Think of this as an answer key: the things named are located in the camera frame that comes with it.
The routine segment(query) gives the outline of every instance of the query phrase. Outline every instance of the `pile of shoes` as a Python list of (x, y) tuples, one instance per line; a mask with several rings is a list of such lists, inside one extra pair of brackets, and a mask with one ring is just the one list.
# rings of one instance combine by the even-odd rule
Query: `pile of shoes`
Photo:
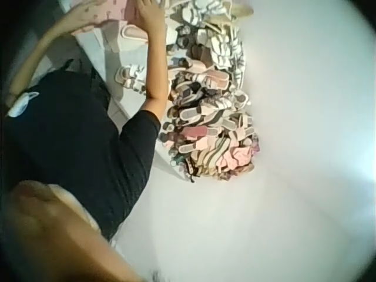
[[(246, 60), (237, 27), (253, 10), (232, 0), (176, 2), (167, 14), (182, 24), (167, 51), (174, 57), (184, 50), (186, 56), (173, 58), (169, 66), (173, 106), (159, 139), (169, 149), (171, 165), (191, 181), (199, 176), (229, 180), (251, 171), (260, 150), (252, 117), (244, 109), (250, 101), (241, 90)], [(121, 67), (115, 81), (145, 94), (146, 68)]]

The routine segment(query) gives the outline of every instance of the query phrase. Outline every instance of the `white wall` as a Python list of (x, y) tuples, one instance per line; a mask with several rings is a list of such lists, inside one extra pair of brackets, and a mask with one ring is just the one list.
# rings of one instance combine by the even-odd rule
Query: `white wall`
[(346, 1), (251, 4), (255, 170), (196, 184), (153, 170), (119, 246), (171, 282), (353, 281), (375, 250), (374, 34)]

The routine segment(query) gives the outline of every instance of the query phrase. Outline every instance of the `woman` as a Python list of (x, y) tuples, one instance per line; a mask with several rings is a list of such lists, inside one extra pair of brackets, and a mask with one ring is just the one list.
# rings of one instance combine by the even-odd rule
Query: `woman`
[[(149, 37), (147, 97), (120, 136), (87, 76), (58, 70), (27, 89), (51, 43), (97, 24), (104, 0), (86, 1), (54, 24), (10, 85), (2, 187), (15, 187), (2, 239), (26, 281), (142, 280), (108, 243), (145, 188), (168, 96), (164, 3), (136, 1), (135, 24)], [(23, 109), (25, 96), (33, 98)]]

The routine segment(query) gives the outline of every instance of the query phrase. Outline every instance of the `black top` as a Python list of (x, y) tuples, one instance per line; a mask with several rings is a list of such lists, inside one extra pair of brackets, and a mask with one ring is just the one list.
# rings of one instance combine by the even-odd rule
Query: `black top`
[(2, 175), (10, 188), (26, 179), (62, 186), (109, 240), (145, 188), (160, 122), (141, 110), (119, 136), (89, 89), (87, 76), (56, 71), (28, 90), (40, 95), (3, 120)]

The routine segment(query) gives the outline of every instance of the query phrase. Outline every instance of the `skin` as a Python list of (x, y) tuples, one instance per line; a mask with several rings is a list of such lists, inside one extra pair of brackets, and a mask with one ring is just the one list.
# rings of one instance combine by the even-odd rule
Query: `skin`
[[(9, 107), (28, 88), (38, 63), (54, 40), (98, 24), (93, 15), (105, 1), (91, 0), (78, 5), (44, 34), (12, 80), (6, 101)], [(147, 98), (142, 109), (161, 120), (168, 95), (165, 13), (155, 0), (137, 0), (137, 10), (133, 24), (149, 36)], [(67, 281), (77, 277), (79, 281), (142, 280), (99, 232), (43, 183), (19, 183), (11, 193), (6, 218), (32, 267), (41, 274), (39, 281)]]

